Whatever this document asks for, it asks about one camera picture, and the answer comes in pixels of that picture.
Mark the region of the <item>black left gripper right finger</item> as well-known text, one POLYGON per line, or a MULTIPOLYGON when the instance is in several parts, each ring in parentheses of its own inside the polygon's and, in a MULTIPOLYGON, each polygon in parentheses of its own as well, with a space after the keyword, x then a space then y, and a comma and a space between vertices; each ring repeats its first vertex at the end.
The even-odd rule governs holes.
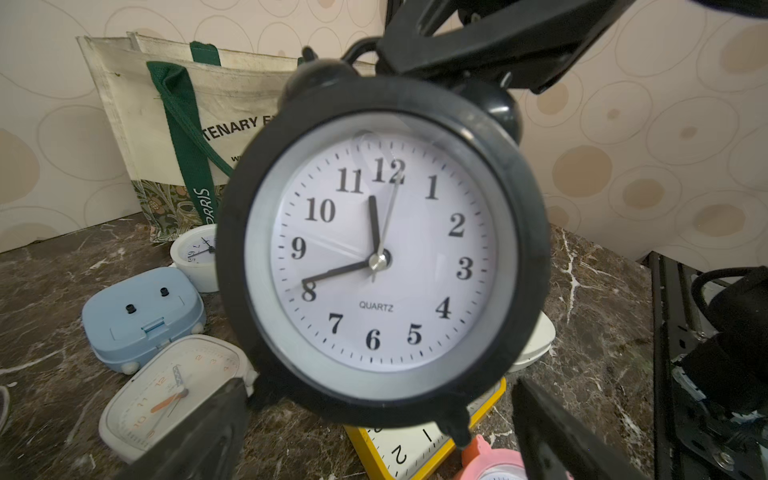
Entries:
POLYGON ((645 477, 534 382, 518 379, 511 398, 514 430, 529 479, 645 477))

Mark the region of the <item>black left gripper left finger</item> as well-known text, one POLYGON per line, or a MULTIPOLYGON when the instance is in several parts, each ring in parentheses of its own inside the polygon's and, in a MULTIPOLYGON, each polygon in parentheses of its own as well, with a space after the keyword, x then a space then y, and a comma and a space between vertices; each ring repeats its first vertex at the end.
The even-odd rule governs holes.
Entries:
POLYGON ((240 378, 228 380, 209 399, 137 461, 119 479, 230 479, 249 419, 240 378))

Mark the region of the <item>black twin-bell alarm clock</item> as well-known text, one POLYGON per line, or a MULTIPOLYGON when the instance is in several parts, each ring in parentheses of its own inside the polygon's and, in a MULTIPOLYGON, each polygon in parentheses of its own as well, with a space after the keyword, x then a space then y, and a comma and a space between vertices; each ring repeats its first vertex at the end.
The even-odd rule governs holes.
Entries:
POLYGON ((435 422, 519 356, 548 292, 549 225, 514 98, 461 75, 360 75, 305 49, 225 190, 217 272, 259 371, 333 422, 435 422))

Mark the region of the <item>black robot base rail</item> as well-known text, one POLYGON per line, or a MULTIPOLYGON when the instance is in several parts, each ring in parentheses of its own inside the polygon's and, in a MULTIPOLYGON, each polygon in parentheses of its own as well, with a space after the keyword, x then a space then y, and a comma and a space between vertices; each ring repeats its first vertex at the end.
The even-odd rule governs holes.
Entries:
POLYGON ((767 476, 767 269, 702 272, 657 252, 654 474, 767 476))

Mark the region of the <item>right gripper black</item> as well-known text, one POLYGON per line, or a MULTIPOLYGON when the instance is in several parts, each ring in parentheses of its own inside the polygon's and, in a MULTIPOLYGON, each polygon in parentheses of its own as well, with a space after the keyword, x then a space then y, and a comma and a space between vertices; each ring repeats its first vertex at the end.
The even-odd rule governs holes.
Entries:
POLYGON ((379 37, 355 42, 347 63, 373 52, 377 74, 448 84, 477 78, 542 93, 629 9, 616 0, 398 1, 379 37))

